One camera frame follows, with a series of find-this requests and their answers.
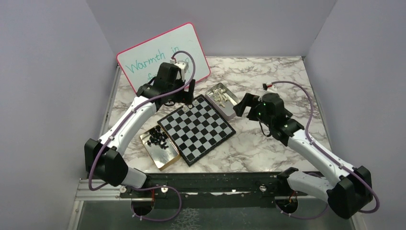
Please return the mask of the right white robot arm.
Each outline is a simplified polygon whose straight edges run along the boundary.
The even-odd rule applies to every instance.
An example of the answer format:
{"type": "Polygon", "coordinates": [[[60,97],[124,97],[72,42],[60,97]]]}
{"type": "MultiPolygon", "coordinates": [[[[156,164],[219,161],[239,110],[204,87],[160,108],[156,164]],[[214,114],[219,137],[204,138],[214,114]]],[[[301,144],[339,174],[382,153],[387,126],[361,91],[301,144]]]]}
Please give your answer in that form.
{"type": "Polygon", "coordinates": [[[298,152],[323,175],[319,178],[289,168],[277,176],[276,188],[280,194],[304,192],[327,203],[343,219],[349,219],[372,201],[370,171],[363,166],[355,168],[319,146],[305,127],[292,119],[292,113],[277,93],[262,96],[246,93],[233,110],[242,117],[246,108],[249,108],[248,120],[265,125],[271,137],[298,152]]]}

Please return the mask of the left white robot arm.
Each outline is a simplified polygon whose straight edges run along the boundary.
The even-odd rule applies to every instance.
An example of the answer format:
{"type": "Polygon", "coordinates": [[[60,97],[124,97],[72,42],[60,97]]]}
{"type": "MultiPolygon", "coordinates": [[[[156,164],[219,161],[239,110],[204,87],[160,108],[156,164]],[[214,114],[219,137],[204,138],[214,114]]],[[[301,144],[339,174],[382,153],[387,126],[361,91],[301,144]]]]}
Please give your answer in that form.
{"type": "Polygon", "coordinates": [[[147,175],[131,168],[124,160],[124,152],[143,124],[168,102],[190,104],[195,80],[185,79],[189,64],[184,61],[163,62],[157,76],[142,85],[130,107],[117,123],[97,140],[89,139],[84,146],[85,165],[89,172],[89,189],[96,191],[91,180],[96,177],[112,186],[131,186],[136,195],[150,192],[147,175]]]}

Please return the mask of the silver tin with white pieces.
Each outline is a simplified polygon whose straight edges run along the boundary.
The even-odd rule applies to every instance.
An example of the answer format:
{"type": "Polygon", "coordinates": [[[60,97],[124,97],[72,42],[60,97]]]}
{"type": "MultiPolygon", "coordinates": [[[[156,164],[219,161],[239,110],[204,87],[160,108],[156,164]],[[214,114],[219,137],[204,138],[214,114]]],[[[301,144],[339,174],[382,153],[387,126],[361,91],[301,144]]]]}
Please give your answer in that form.
{"type": "Polygon", "coordinates": [[[225,120],[229,121],[236,116],[233,107],[240,103],[240,99],[224,84],[212,86],[204,96],[225,120]]]}

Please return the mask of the pile of white chess pieces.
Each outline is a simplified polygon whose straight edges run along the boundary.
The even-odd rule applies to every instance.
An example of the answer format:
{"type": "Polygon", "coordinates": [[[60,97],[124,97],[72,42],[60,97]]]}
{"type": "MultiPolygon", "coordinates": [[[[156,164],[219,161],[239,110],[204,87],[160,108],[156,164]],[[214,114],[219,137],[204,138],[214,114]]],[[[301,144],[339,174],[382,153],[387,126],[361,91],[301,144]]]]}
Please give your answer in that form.
{"type": "Polygon", "coordinates": [[[220,107],[225,108],[227,102],[229,101],[228,97],[225,95],[226,90],[223,88],[217,88],[213,91],[214,101],[219,104],[220,107]]]}

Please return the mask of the pile of black chess pieces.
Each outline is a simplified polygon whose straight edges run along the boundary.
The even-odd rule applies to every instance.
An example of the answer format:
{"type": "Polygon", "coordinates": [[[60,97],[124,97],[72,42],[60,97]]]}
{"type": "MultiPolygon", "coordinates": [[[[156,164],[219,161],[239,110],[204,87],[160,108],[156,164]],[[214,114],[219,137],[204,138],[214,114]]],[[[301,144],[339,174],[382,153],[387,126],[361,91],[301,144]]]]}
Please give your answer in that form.
{"type": "Polygon", "coordinates": [[[148,146],[158,146],[165,150],[168,146],[168,135],[162,130],[161,126],[157,125],[148,131],[149,138],[147,140],[148,146]]]}

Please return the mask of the gold tin with black pieces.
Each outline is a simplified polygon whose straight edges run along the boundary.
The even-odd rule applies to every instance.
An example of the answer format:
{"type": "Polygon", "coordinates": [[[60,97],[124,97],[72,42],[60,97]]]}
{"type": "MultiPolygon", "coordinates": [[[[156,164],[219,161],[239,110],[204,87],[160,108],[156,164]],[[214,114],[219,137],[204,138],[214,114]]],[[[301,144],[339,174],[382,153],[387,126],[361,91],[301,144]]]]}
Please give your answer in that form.
{"type": "Polygon", "coordinates": [[[160,147],[155,146],[155,145],[152,145],[151,147],[148,146],[147,145],[147,140],[149,138],[148,131],[142,133],[139,136],[139,139],[140,139],[141,143],[143,144],[143,146],[145,147],[146,151],[148,152],[150,158],[156,165],[156,167],[160,171],[163,171],[164,169],[168,168],[170,165],[172,165],[176,161],[178,161],[180,159],[180,154],[169,136],[168,136],[168,146],[169,147],[167,149],[161,149],[160,147]]]}

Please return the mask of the black white chessboard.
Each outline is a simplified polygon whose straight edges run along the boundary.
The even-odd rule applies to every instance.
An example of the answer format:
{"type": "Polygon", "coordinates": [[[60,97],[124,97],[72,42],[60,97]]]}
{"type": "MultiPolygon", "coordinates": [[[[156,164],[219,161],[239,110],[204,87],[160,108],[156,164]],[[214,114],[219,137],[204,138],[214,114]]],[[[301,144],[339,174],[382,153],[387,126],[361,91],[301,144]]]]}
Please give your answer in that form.
{"type": "Polygon", "coordinates": [[[236,133],[203,95],[195,100],[200,103],[197,107],[184,105],[158,120],[188,166],[236,133]]]}

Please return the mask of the pink framed whiteboard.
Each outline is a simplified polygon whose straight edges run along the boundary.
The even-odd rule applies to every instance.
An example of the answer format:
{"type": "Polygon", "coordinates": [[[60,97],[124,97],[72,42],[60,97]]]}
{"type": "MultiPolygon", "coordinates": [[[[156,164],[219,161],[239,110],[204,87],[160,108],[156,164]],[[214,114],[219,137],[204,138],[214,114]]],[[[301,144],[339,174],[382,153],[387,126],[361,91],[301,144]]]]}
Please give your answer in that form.
{"type": "Polygon", "coordinates": [[[169,62],[177,51],[194,59],[198,82],[211,74],[200,39],[192,23],[185,23],[117,54],[116,59],[134,91],[157,75],[162,62],[169,62]]]}

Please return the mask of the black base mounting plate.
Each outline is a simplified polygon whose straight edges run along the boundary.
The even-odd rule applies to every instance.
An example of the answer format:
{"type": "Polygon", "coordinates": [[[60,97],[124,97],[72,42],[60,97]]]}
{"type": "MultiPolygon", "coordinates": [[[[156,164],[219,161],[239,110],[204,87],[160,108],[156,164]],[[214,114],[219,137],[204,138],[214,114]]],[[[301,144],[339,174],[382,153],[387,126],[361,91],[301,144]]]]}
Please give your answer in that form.
{"type": "Polygon", "coordinates": [[[96,190],[101,191],[97,200],[128,200],[130,208],[140,216],[154,209],[274,208],[278,203],[295,211],[298,197],[308,194],[300,191],[287,194],[280,190],[277,179],[280,173],[150,173],[142,188],[112,186],[100,179],[91,182],[93,187],[101,186],[96,190]]]}

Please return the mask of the aluminium rail frame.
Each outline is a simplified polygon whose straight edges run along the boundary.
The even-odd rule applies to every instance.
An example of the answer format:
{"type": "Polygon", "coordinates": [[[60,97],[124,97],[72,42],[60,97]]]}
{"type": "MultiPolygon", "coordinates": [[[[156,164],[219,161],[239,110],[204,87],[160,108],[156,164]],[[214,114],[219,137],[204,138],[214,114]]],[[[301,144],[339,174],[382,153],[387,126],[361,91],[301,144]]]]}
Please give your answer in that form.
{"type": "Polygon", "coordinates": [[[154,208],[183,207],[276,207],[294,217],[297,198],[306,194],[323,201],[326,209],[349,219],[375,199],[371,173],[354,167],[320,145],[292,118],[283,99],[264,84],[261,95],[246,93],[236,98],[229,90],[215,96],[194,96],[195,79],[186,77],[188,64],[162,63],[158,74],[137,91],[122,117],[96,139],[84,145],[88,190],[121,189],[120,198],[131,200],[134,217],[150,220],[154,208]],[[173,147],[188,164],[224,143],[236,131],[227,121],[232,116],[258,122],[266,137],[276,140],[305,157],[320,177],[288,168],[279,174],[267,172],[232,173],[146,173],[130,167],[124,153],[140,128],[168,103],[181,107],[158,121],[148,146],[153,155],[173,147]]]}

